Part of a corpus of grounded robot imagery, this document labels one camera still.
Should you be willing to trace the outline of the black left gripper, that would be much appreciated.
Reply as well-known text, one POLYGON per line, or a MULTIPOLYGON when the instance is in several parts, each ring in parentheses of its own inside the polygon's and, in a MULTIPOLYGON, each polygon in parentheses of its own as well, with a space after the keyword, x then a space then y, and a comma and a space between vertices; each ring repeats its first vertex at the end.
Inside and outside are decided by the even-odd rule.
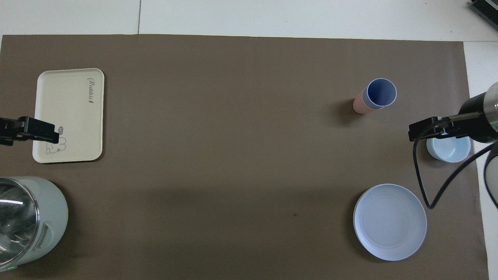
POLYGON ((55 125, 39 119, 23 116, 19 119, 0 118, 0 144, 13 146, 18 123, 18 140, 37 140, 59 143, 59 133, 55 132, 55 125))

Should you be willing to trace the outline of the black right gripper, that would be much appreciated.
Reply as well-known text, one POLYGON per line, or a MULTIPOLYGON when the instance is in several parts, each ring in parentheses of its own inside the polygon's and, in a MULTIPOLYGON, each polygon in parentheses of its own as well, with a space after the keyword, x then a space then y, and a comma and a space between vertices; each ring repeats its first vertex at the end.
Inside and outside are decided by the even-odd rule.
POLYGON ((486 113, 485 109, 491 107, 491 99, 487 98, 489 93, 482 93, 468 99, 460 108, 461 114, 480 113, 480 116, 474 119, 463 121, 463 129, 453 124, 443 124, 442 121, 448 121, 448 117, 429 117, 409 125, 409 141, 414 142, 418 136, 421 139, 445 139, 445 138, 464 138, 489 143, 498 139, 497 113, 486 113))

